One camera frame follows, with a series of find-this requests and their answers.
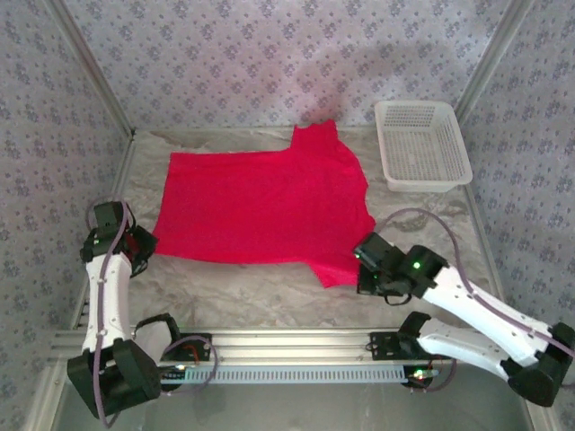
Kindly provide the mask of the red t-shirt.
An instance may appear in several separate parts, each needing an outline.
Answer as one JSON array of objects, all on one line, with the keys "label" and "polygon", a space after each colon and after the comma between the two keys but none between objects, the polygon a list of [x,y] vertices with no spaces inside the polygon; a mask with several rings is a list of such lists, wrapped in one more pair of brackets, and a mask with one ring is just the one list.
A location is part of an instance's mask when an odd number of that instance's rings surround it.
[{"label": "red t-shirt", "polygon": [[165,256],[304,263],[329,288],[355,284],[354,249],[375,220],[367,179],[330,119],[280,151],[173,153],[154,235]]}]

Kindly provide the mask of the white perforated plastic basket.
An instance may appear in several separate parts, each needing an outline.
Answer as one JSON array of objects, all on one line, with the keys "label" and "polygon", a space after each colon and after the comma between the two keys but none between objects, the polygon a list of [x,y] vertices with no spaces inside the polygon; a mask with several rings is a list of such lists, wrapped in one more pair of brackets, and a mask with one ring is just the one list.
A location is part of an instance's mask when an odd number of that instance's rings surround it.
[{"label": "white perforated plastic basket", "polygon": [[374,113],[383,172],[391,191],[445,193],[472,181],[472,167],[451,105],[380,101]]}]

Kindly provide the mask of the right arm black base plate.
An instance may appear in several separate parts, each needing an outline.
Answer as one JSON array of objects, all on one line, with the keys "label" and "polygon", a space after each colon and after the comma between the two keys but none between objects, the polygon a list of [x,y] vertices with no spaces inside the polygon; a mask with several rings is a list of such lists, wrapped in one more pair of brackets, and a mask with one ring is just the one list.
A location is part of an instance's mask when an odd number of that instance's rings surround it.
[{"label": "right arm black base plate", "polygon": [[366,351],[371,353],[374,361],[429,360],[432,358],[432,355],[426,352],[416,339],[398,332],[371,332],[368,338]]}]

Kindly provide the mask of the table side aluminium rail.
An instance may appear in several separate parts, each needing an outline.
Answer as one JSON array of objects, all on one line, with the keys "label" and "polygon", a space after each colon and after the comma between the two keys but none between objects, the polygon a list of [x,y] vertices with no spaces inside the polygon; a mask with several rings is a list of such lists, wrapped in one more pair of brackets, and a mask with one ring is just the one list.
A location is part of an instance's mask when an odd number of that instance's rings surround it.
[{"label": "table side aluminium rail", "polygon": [[488,273],[487,277],[489,279],[491,292],[503,303],[506,303],[507,301],[505,297],[505,292],[500,281],[500,276],[495,265],[493,254],[491,252],[491,246],[489,244],[489,240],[484,229],[479,207],[475,202],[471,186],[464,185],[463,192],[465,195],[467,206],[469,208],[470,217],[473,222],[473,227],[478,237],[478,242],[480,245],[481,254],[485,263],[485,267],[487,269]]},{"label": "table side aluminium rail", "polygon": [[[132,162],[134,153],[134,135],[132,135],[126,144],[126,147],[122,153],[117,164],[117,171],[114,177],[114,182],[112,184],[111,190],[104,193],[101,197],[98,197],[95,202],[98,203],[100,200],[105,198],[122,198],[124,194],[124,189],[126,186],[126,181],[128,177],[128,172]],[[79,296],[75,303],[75,309],[72,313],[72,318],[69,324],[69,329],[79,330],[82,325],[87,321],[84,316],[84,309],[89,307],[89,277],[87,273],[84,272],[84,279],[81,284],[81,290]]]}]

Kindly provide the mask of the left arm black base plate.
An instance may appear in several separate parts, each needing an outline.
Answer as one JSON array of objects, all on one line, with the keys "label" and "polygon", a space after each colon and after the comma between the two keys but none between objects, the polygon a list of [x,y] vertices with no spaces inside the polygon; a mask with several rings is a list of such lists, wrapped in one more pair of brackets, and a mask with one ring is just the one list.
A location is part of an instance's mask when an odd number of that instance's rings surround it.
[{"label": "left arm black base plate", "polygon": [[208,362],[211,356],[209,344],[212,335],[209,333],[184,333],[181,335],[184,341],[175,347],[166,349],[163,353],[163,361],[181,362]]}]

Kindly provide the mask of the aluminium extrusion mounting rail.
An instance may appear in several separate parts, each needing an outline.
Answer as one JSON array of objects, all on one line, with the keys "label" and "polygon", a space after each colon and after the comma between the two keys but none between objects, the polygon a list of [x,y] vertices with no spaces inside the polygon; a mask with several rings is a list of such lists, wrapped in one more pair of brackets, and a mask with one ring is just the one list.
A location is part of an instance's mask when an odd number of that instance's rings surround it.
[{"label": "aluminium extrusion mounting rail", "polygon": [[[299,330],[294,328],[224,330],[206,329],[196,333],[209,333],[211,356],[209,362],[224,365],[318,365],[358,364],[371,361],[366,351],[369,334],[377,331],[396,332],[398,329],[343,329],[320,328]],[[484,335],[478,330],[457,328],[437,319],[431,319],[416,330],[416,341],[428,353],[446,356],[450,353],[464,362],[475,356],[490,354],[511,358],[520,364],[531,364],[545,344],[517,329],[504,329],[500,334]],[[163,365],[196,363],[163,361]]]}]

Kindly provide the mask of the aluminium frame leg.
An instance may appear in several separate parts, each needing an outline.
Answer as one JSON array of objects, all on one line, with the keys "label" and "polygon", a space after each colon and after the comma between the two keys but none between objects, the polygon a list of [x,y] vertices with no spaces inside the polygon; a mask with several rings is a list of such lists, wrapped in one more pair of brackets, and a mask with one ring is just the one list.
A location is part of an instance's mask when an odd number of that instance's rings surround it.
[{"label": "aluminium frame leg", "polygon": [[554,408],[543,408],[528,403],[527,410],[534,431],[563,431]]},{"label": "aluminium frame leg", "polygon": [[62,362],[47,365],[40,373],[22,431],[52,431],[65,386],[66,366]]}]

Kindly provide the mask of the aluminium frame post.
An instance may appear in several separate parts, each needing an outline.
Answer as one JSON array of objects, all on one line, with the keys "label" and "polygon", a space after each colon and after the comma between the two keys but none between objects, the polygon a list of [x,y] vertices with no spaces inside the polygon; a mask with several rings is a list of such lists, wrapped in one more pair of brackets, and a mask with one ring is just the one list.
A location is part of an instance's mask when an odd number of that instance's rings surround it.
[{"label": "aluminium frame post", "polygon": [[535,0],[509,0],[507,7],[496,25],[490,41],[480,55],[469,82],[455,107],[458,124],[462,126],[480,100],[498,64],[506,54],[518,30],[532,9]]},{"label": "aluminium frame post", "polygon": [[133,127],[98,65],[80,27],[68,10],[65,0],[42,0],[42,2],[73,51],[84,74],[100,97],[113,122],[127,137],[132,137]]}]

